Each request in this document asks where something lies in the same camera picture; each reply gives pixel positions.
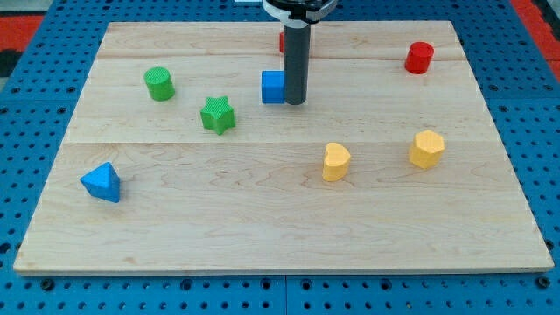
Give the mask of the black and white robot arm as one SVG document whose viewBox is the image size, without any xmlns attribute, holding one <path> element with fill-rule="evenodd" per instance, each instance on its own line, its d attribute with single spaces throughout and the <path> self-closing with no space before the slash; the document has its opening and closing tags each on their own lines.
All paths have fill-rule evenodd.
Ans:
<svg viewBox="0 0 560 315">
<path fill-rule="evenodd" d="M 263 0 L 262 7 L 284 26 L 301 29 L 329 15 L 338 0 Z"/>
</svg>

